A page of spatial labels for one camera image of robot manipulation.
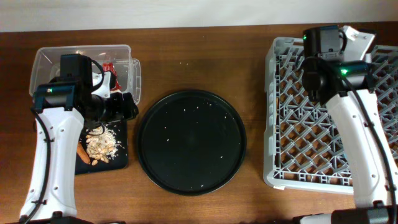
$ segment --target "black plate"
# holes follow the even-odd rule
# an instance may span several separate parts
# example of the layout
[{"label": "black plate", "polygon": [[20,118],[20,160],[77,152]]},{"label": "black plate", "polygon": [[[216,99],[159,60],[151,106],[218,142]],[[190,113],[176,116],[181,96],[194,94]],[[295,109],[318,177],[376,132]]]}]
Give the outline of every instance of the black plate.
[{"label": "black plate", "polygon": [[[85,164],[82,161],[82,159],[80,159],[79,155],[76,155],[75,175],[122,169],[127,166],[127,163],[129,162],[128,150],[127,150],[127,122],[126,121],[113,122],[107,124],[106,127],[110,130],[113,130],[116,134],[115,140],[116,142],[119,142],[118,144],[120,145],[116,147],[118,149],[118,151],[116,151],[117,156],[114,157],[113,159],[108,156],[109,163],[98,161],[97,165],[93,166]],[[87,149],[86,137],[84,135],[81,135],[79,141],[81,142],[83,148],[86,150]]]},{"label": "black plate", "polygon": [[236,110],[207,91],[173,93],[144,116],[137,135],[142,168],[158,186],[201,195],[226,184],[246,152],[246,132]]}]

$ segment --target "dish rack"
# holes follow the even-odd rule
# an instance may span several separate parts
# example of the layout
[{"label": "dish rack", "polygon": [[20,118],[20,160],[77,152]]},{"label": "dish rack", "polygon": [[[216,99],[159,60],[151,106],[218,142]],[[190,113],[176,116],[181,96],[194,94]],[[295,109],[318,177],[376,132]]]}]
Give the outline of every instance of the dish rack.
[{"label": "dish rack", "polygon": [[[264,181],[276,189],[353,194],[351,172],[327,109],[308,99],[295,61],[303,40],[278,37],[266,57]],[[398,162],[398,47],[371,52],[380,119]],[[304,58],[298,59],[298,66]]]}]

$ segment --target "white wall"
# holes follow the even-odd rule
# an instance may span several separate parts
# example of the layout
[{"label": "white wall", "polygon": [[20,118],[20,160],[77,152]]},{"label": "white wall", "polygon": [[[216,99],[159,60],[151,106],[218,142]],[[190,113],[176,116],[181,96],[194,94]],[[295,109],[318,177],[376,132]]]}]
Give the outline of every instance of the white wall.
[{"label": "white wall", "polygon": [[0,0],[0,31],[398,21],[398,0]]}]

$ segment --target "black cutting board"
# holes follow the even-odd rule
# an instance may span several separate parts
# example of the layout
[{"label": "black cutting board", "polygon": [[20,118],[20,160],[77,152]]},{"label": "black cutting board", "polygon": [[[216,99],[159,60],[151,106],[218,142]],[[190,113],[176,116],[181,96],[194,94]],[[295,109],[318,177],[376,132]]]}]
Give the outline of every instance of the black cutting board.
[{"label": "black cutting board", "polygon": [[[120,142],[120,146],[117,146],[118,149],[115,153],[117,155],[113,159],[108,156],[109,163],[105,163],[103,161],[98,161],[97,165],[89,165],[85,164],[82,159],[80,159],[79,155],[76,155],[76,167],[75,167],[75,175],[77,174],[87,174],[87,173],[94,173],[94,172],[101,172],[107,170],[116,170],[122,169],[127,166],[129,161],[128,157],[128,140],[127,140],[127,122],[126,121],[118,121],[113,122],[105,125],[108,129],[113,130],[115,135],[116,142]],[[80,136],[81,145],[86,150],[86,137],[84,135]]]}]

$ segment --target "carrot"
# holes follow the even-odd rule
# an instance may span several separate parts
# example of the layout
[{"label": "carrot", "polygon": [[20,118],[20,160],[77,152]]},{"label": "carrot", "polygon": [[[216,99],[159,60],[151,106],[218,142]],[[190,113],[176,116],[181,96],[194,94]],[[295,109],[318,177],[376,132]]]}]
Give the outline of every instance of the carrot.
[{"label": "carrot", "polygon": [[81,143],[79,142],[77,144],[77,154],[80,156],[80,159],[82,159],[82,161],[85,164],[90,164],[90,158],[88,157],[87,153],[85,152],[85,149],[83,149],[83,146],[81,145]]}]

